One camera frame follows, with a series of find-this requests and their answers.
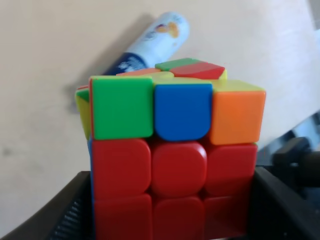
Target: rubik's cube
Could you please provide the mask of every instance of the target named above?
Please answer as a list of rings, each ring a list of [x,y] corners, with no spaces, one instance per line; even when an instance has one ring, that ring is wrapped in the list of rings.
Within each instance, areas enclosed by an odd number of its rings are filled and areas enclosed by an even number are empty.
[[[246,234],[266,92],[192,58],[92,76],[75,94],[97,240]]]

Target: table surface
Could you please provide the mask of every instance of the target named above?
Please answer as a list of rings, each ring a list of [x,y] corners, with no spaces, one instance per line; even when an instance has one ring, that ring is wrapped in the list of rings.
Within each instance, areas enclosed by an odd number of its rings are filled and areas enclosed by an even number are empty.
[[[90,168],[74,90],[160,14],[190,37],[172,57],[225,66],[266,89],[259,146],[320,109],[320,58],[305,0],[2,0],[0,236]]]

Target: beige wall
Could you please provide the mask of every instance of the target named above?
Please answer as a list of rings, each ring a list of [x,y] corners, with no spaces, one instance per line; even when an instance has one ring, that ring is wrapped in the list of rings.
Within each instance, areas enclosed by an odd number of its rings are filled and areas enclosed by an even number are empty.
[[[316,29],[320,29],[320,0],[309,0]]]

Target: lip balm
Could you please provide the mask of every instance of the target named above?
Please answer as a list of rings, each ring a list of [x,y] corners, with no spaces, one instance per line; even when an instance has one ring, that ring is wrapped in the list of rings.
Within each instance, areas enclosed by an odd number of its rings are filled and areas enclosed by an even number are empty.
[[[166,12],[103,75],[153,68],[155,64],[163,63],[187,40],[189,32],[189,24],[182,15]]]

